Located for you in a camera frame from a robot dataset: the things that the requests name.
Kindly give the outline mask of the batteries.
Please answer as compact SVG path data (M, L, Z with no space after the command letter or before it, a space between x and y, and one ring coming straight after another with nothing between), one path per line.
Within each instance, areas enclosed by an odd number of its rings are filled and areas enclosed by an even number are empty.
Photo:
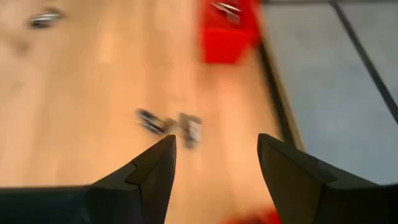
M148 119L136 121L136 123L156 135L168 135L176 125L176 121L173 119L161 120L161 125L156 124L154 120Z

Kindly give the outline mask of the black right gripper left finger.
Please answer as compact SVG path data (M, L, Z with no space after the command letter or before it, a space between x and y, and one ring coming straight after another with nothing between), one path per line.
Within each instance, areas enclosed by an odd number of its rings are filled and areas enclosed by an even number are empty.
M168 135L89 185L0 188L0 224L164 224L176 158Z

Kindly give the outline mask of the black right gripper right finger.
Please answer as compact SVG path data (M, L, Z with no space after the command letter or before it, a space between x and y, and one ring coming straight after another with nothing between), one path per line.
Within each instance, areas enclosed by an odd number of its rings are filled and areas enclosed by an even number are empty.
M282 224L398 224L398 184L375 184L268 134L258 135L257 155Z

